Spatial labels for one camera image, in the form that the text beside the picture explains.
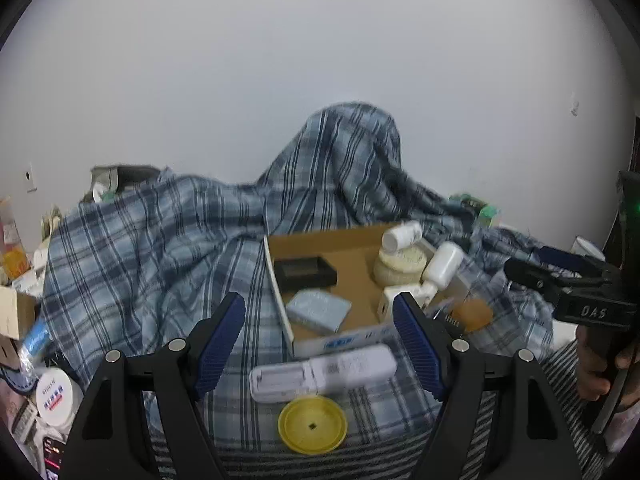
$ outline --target smartphone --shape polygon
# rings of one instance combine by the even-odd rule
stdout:
[[[47,474],[47,480],[58,480],[65,444],[55,438],[45,436],[42,439],[42,448],[44,450],[44,469]]]

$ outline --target blue plaid fabric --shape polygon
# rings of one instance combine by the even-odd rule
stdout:
[[[551,307],[535,293],[508,292],[501,271],[509,256],[530,258],[535,240],[478,226],[469,209],[412,180],[393,119],[366,104],[312,115],[254,184],[165,170],[111,203],[80,204],[51,241],[44,316],[87,387],[105,352],[154,352],[238,292],[246,322],[204,399],[204,423],[220,449],[284,450],[276,427],[282,405],[253,402],[248,384],[256,365],[289,359],[262,237],[403,219],[421,221],[432,244],[453,240],[467,251],[461,272],[495,314],[472,337],[479,349],[547,354]],[[440,404],[418,386],[402,346],[390,346],[399,365],[392,380],[334,396],[348,418],[346,446],[426,431],[436,419]],[[152,397],[147,407],[159,429]]]

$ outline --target silver screw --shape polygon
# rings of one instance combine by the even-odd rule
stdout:
[[[178,338],[169,341],[169,350],[171,350],[171,352],[179,352],[185,346],[187,346],[187,342],[184,339]]]
[[[114,363],[118,359],[120,359],[121,355],[122,354],[120,353],[119,350],[109,350],[104,356],[104,360],[107,361],[108,363]]]
[[[469,343],[464,339],[454,339],[453,343],[451,343],[451,347],[458,352],[466,352],[469,350]]]
[[[524,362],[530,363],[535,358],[535,355],[533,355],[533,352],[531,350],[523,348],[521,350],[518,350],[518,357]]]

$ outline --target wall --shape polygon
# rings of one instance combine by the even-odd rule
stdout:
[[[95,164],[252,180],[341,100],[391,112],[427,186],[605,240],[634,117],[589,0],[35,0],[0,52],[0,192],[33,248]]]

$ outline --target cardboard box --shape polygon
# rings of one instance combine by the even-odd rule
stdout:
[[[0,286],[0,335],[24,338],[35,322],[37,303],[33,296]]]
[[[378,303],[382,295],[372,276],[373,264],[378,257],[382,234],[392,224],[379,224],[353,229],[316,231],[292,235],[264,237],[266,263],[276,297],[278,316],[289,353],[295,359],[357,348],[379,343],[395,335],[390,322],[378,320]],[[430,259],[435,249],[425,240],[418,242]],[[273,263],[281,258],[322,256],[337,272],[338,283],[328,291],[351,301],[351,310],[335,335],[321,336],[307,327],[293,323],[287,317],[285,304],[294,293],[281,293],[273,271]],[[463,299],[469,284],[456,275],[441,298]]]

